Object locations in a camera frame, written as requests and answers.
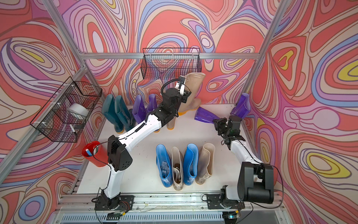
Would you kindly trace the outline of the teal rain boot yellow sole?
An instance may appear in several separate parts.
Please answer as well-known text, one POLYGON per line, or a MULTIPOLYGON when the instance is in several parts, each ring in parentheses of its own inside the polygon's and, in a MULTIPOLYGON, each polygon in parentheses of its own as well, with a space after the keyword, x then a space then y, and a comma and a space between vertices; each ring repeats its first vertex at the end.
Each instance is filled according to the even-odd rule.
POLYGON ((112 94, 107 95, 105 98, 102 114, 114 126, 116 132, 122 133, 124 131, 124 125, 115 112, 115 98, 112 94))

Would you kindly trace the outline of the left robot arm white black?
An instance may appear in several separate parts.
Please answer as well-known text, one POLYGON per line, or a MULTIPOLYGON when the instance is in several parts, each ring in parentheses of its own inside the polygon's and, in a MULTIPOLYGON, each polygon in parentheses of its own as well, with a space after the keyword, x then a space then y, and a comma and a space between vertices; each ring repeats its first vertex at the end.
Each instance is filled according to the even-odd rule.
POLYGON ((131 165, 130 152, 134 147, 156 130, 161 129, 173 118, 178 117, 179 108, 191 95, 189 87, 169 88, 161 90, 162 103, 130 131, 118 137, 110 137, 107 141, 108 163, 110 176, 106 188, 101 195, 106 200, 112 200, 120 194, 120 185, 124 171, 131 165))

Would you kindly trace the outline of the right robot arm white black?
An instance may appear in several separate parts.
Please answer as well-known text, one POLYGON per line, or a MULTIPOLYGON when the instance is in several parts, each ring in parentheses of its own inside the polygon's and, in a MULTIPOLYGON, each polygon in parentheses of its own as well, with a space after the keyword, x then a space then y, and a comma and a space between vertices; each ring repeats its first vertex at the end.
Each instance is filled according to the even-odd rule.
POLYGON ((231 115, 228 119, 214 119, 213 124, 218 135, 223 138, 222 145, 226 145, 241 163, 237 184, 221 188, 220 205, 225 209, 237 205, 243 208, 244 202, 250 202, 265 209, 280 207, 263 206, 274 201, 274 167, 263 163, 249 149, 245 138, 241 136, 241 118, 231 115))

